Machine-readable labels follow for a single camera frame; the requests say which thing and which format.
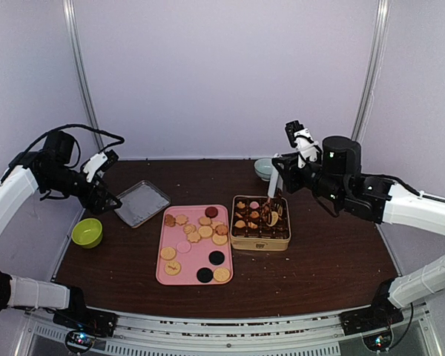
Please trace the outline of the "silver metal tin lid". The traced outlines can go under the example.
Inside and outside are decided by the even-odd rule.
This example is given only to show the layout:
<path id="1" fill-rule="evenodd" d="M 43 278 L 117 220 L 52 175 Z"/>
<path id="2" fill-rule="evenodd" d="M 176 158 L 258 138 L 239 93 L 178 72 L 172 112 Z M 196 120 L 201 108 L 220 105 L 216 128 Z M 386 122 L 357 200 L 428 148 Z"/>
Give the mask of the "silver metal tin lid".
<path id="1" fill-rule="evenodd" d="M 138 228 L 171 204 L 171 198 L 147 180 L 138 182 L 117 198 L 122 206 L 115 213 L 131 228 Z"/>

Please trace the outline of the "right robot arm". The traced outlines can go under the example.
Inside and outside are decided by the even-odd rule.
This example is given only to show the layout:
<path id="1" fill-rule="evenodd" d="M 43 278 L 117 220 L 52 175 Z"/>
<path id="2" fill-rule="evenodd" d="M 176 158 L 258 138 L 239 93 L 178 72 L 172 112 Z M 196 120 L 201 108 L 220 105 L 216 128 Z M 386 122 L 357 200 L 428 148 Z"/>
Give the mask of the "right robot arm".
<path id="1" fill-rule="evenodd" d="M 291 154 L 277 154 L 273 165 L 269 207 L 282 188 L 294 193 L 310 190 L 319 205 L 333 217 L 341 211 L 375 224 L 405 225 L 445 236 L 445 198 L 425 194 L 402 179 L 387 174 L 361 171 L 361 146 L 345 136 L 328 136 L 322 142 L 312 138 L 298 121 L 286 124 Z M 381 283 L 366 322 L 381 327 L 393 314 L 429 294 L 445 289 L 445 255 L 403 277 Z"/>

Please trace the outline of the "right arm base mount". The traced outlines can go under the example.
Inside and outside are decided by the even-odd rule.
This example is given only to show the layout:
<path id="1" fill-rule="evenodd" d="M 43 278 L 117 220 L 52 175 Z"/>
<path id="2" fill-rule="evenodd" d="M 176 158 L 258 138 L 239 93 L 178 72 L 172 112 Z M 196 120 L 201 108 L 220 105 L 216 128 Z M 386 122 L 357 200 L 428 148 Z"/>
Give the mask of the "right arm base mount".
<path id="1" fill-rule="evenodd" d="M 339 314 L 345 336 L 389 328 L 403 321 L 400 309 L 369 306 Z"/>

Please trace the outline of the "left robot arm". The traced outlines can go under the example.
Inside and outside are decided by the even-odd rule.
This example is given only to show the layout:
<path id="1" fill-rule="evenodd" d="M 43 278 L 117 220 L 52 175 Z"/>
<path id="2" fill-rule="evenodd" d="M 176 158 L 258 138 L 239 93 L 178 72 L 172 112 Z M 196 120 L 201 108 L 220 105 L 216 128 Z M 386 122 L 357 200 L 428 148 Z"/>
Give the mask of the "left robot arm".
<path id="1" fill-rule="evenodd" d="M 0 177 L 0 312 L 62 310 L 75 329 L 90 325 L 84 297 L 50 279 L 79 209 L 99 215 L 120 207 L 102 176 L 124 142 L 114 133 L 66 124 L 39 135 L 7 164 Z"/>

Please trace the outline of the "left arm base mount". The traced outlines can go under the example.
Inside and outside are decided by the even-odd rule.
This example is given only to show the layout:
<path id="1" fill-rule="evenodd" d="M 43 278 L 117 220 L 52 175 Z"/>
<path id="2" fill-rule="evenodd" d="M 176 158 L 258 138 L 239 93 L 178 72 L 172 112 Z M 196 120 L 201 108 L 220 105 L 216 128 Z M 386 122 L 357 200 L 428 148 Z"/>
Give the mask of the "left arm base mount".
<path id="1" fill-rule="evenodd" d="M 83 331 L 96 337 L 112 337 L 118 320 L 115 313 L 87 307 L 81 311 L 52 309 L 52 314 L 55 324 Z"/>

